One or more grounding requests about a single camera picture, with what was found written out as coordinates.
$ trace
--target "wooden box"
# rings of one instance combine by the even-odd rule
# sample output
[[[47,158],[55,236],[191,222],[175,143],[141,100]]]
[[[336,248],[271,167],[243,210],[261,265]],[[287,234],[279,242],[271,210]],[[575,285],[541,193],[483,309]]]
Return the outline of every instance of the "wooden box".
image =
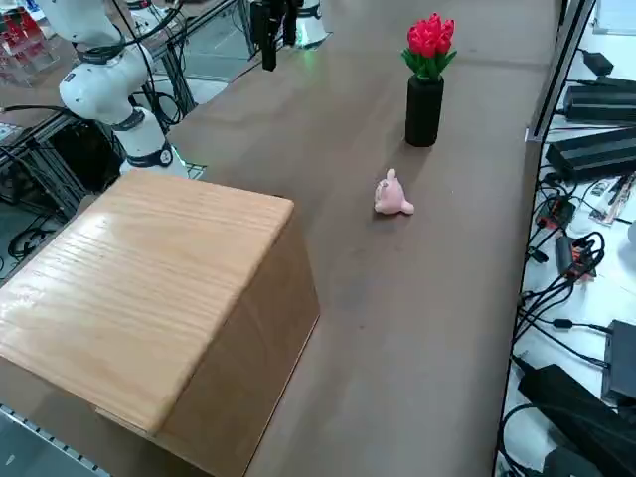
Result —
[[[235,477],[318,314],[290,201],[132,172],[0,288],[0,357]]]

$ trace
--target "pink plush toy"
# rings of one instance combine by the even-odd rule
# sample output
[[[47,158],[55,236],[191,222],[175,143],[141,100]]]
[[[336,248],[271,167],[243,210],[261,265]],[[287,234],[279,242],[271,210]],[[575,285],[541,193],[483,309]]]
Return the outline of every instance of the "pink plush toy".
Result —
[[[404,196],[404,189],[401,187],[396,171],[389,169],[387,178],[380,181],[376,188],[376,212],[380,214],[397,214],[404,212],[411,215],[415,212],[415,206]]]

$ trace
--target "wooden lid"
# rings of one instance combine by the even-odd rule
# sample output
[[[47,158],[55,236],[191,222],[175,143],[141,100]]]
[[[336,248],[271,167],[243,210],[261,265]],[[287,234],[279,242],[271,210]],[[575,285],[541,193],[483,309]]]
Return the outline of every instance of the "wooden lid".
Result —
[[[0,356],[153,432],[292,209],[127,174],[0,288]]]

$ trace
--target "white desk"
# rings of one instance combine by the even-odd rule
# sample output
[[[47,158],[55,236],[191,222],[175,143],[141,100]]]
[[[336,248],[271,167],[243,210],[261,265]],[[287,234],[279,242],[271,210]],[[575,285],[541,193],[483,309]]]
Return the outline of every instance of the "white desk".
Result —
[[[588,25],[581,39],[580,47],[605,55],[614,64],[614,70],[611,74],[613,78],[636,80],[636,64],[633,62],[631,54],[636,50],[636,37],[594,35],[591,25]],[[595,80],[596,76],[583,63],[582,55],[577,54],[574,57],[568,78],[570,80]],[[561,92],[559,108],[562,108],[565,88]],[[560,128],[574,126],[588,125],[567,122],[563,116],[556,115],[548,134],[548,142],[602,131],[602,129],[560,130]],[[542,164],[548,164],[545,158],[547,150],[548,144],[544,146]],[[543,168],[540,177],[552,171],[550,167]],[[574,194],[580,197],[589,184],[580,184]],[[536,205],[544,198],[545,196],[539,191],[535,200]],[[588,193],[585,200],[590,205],[594,205],[596,198]],[[627,225],[614,222],[611,227],[603,226],[589,218],[590,211],[591,207],[588,205],[579,206],[567,228],[567,233],[574,238],[592,231],[603,234],[606,243],[605,257],[596,268],[598,276],[592,282],[578,283],[574,287],[571,297],[564,304],[552,308],[543,314],[542,318],[547,320],[567,318],[574,322],[603,326],[609,325],[612,320],[620,320],[636,325],[636,245],[632,245],[627,240]],[[619,217],[628,221],[636,220],[636,194],[632,194]],[[535,217],[533,217],[531,234],[536,230],[534,219]],[[532,244],[539,243],[550,232],[548,229],[539,232]],[[541,264],[531,259],[526,265],[524,291],[543,289],[557,277],[555,258],[557,235],[541,247],[541,251],[550,258],[547,263]],[[538,323],[538,325],[578,352],[593,358],[603,359],[604,334],[586,328],[558,330],[549,324]],[[598,397],[601,395],[601,369],[574,356],[534,328],[528,330],[519,340],[514,353],[538,368],[558,364],[594,395]],[[528,403],[517,389],[521,375],[521,371],[513,365],[510,370],[504,415],[514,407]],[[544,459],[548,453],[562,444],[564,440],[556,428],[535,409],[516,414],[506,426],[505,438],[506,449],[510,455],[519,463],[537,470],[543,468]],[[504,462],[501,455],[499,462]]]

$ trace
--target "black vase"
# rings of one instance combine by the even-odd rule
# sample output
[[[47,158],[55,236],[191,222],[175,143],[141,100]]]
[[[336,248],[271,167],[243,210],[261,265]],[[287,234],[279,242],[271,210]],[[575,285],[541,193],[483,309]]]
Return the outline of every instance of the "black vase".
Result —
[[[406,94],[406,142],[415,147],[432,146],[437,140],[441,100],[444,95],[444,78],[438,81],[408,80]]]

